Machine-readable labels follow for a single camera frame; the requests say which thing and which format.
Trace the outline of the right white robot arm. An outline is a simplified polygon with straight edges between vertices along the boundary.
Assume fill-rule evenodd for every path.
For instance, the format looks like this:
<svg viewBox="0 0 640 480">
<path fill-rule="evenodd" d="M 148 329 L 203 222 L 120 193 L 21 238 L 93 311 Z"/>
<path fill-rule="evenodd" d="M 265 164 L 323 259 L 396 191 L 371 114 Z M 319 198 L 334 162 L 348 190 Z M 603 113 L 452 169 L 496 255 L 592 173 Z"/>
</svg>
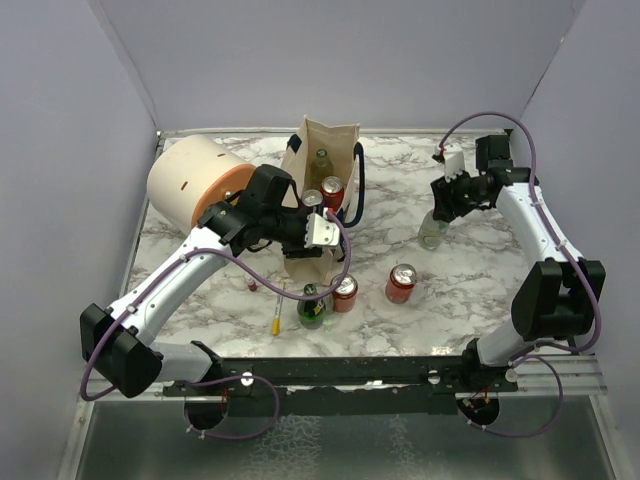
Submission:
<svg viewBox="0 0 640 480">
<path fill-rule="evenodd" d="M 476 357 L 459 367 L 461 383 L 481 391 L 494 381 L 494 367 L 504 367 L 537 346 L 563 349 L 569 339 L 594 331 L 594 306 L 606 271 L 564 235 L 533 170 L 514 165 L 507 136 L 484 136 L 475 146 L 476 175 L 466 170 L 461 148 L 435 147 L 433 158 L 443 165 L 444 174 L 431 184 L 435 205 L 427 217 L 444 229 L 474 210 L 496 209 L 509 223 L 529 266 L 509 320 L 472 342 Z"/>
</svg>

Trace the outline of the clear glass bottle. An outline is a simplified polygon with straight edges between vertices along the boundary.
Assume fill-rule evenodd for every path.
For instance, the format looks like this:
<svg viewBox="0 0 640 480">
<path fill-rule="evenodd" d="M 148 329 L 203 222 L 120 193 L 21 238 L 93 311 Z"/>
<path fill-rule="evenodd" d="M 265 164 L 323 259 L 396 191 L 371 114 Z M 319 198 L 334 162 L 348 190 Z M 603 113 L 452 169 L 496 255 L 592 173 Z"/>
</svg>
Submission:
<svg viewBox="0 0 640 480">
<path fill-rule="evenodd" d="M 334 166 L 326 149 L 318 149 L 309 166 L 309 188 L 319 190 L 325 178 L 334 175 Z"/>
<path fill-rule="evenodd" d="M 434 210 L 424 217 L 418 230 L 419 245 L 425 250 L 435 250 L 443 242 L 449 229 L 449 223 L 434 218 Z"/>
</svg>

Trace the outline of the purple soda can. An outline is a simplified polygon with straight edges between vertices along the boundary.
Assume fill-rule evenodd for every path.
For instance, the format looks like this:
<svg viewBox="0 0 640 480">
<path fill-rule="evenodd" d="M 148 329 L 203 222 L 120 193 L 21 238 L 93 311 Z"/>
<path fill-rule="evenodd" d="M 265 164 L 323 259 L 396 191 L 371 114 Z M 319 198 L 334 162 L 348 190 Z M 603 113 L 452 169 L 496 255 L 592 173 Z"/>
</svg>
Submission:
<svg viewBox="0 0 640 480">
<path fill-rule="evenodd" d="M 325 206 L 323 194 L 316 189 L 305 190 L 301 195 L 301 201 L 313 213 L 320 213 Z"/>
</svg>

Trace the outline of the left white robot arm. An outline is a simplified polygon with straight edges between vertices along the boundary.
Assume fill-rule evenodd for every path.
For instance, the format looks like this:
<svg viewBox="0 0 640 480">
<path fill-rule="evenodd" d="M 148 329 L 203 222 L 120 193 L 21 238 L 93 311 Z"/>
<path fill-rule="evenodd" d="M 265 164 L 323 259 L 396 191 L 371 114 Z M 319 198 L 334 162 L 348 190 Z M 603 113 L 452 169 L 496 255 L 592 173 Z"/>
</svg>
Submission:
<svg viewBox="0 0 640 480">
<path fill-rule="evenodd" d="M 220 385 L 219 357 L 192 341 L 174 345 L 156 338 L 177 309 L 205 280 L 262 241 L 278 242 L 286 252 L 309 248 L 308 224 L 314 214 L 301 204 L 285 207 L 298 192 L 284 170 L 261 165 L 247 186 L 210 205 L 174 252 L 136 290 L 107 307 L 90 304 L 79 318 L 81 353 L 86 362 L 80 395 L 98 400 L 113 391 L 127 398 L 151 384 L 183 381 L 206 395 Z"/>
</svg>

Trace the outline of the green glass bottle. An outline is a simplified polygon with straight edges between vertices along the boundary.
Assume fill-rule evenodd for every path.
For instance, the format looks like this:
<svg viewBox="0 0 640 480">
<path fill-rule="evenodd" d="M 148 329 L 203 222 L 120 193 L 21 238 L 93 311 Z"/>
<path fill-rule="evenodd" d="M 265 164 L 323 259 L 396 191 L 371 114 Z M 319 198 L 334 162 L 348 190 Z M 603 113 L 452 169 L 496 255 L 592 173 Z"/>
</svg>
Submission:
<svg viewBox="0 0 640 480">
<path fill-rule="evenodd" d="M 297 303 L 297 317 L 302 327 L 315 330 L 323 326 L 329 317 L 331 295 L 316 300 L 304 300 Z"/>
</svg>

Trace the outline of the cream canvas tote bag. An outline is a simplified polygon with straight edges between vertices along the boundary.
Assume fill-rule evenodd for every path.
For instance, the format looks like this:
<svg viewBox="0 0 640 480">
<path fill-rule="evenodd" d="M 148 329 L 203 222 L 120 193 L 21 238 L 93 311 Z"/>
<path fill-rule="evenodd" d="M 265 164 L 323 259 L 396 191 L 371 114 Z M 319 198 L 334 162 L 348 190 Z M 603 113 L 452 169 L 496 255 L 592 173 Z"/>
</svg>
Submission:
<svg viewBox="0 0 640 480">
<path fill-rule="evenodd" d="M 312 157 L 320 148 L 327 150 L 334 170 L 345 184 L 345 195 L 338 210 L 338 219 L 346 229 L 360 222 L 364 212 L 365 156 L 359 142 L 360 126 L 327 126 L 304 118 L 298 131 L 287 142 L 281 168 L 289 173 L 296 183 L 285 196 L 285 206 L 295 206 L 307 190 L 310 180 Z M 338 227 L 327 219 L 313 219 L 308 239 L 303 242 L 308 251 L 317 255 L 304 258 L 286 258 L 284 270 L 297 281 L 327 285 L 340 273 L 346 259 L 343 235 Z"/>
</svg>

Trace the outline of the red cola can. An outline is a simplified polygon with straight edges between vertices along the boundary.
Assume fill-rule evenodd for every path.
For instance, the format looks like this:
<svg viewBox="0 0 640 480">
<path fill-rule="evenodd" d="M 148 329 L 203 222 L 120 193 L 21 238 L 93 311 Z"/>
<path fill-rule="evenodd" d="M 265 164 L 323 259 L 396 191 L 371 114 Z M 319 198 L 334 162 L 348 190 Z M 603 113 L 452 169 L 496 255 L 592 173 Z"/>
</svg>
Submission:
<svg viewBox="0 0 640 480">
<path fill-rule="evenodd" d="M 338 212 L 344 200 L 345 187 L 337 176 L 328 176 L 320 184 L 325 205 L 334 212 Z"/>
</svg>

